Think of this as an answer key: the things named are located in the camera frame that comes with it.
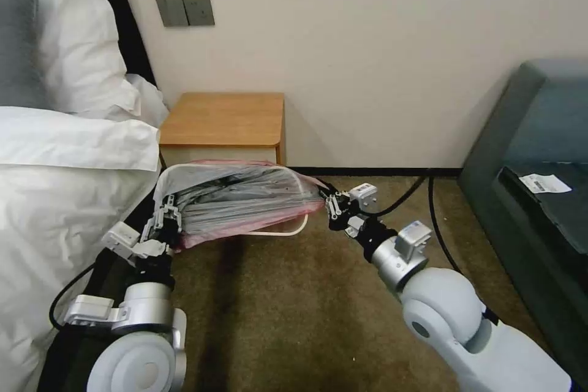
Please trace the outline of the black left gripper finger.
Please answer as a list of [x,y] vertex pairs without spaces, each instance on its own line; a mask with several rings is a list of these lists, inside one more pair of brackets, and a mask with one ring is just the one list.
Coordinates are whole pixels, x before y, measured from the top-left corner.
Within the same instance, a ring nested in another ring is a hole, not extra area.
[[138,258],[158,257],[161,255],[174,256],[174,250],[167,243],[160,242],[156,239],[149,239],[137,243],[133,247],[133,253]]
[[145,225],[142,240],[177,241],[180,237],[180,210],[175,195],[164,197],[152,218]]

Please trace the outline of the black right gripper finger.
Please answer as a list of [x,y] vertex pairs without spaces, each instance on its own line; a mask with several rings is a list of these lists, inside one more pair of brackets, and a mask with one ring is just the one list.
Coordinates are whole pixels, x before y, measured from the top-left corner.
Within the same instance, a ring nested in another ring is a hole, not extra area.
[[326,208],[331,205],[333,208],[348,208],[351,204],[351,198],[347,191],[321,187],[320,195],[325,201]]
[[326,206],[328,214],[328,228],[331,231],[344,231],[349,226],[350,213],[348,210],[342,210],[340,214],[336,214],[334,209]]

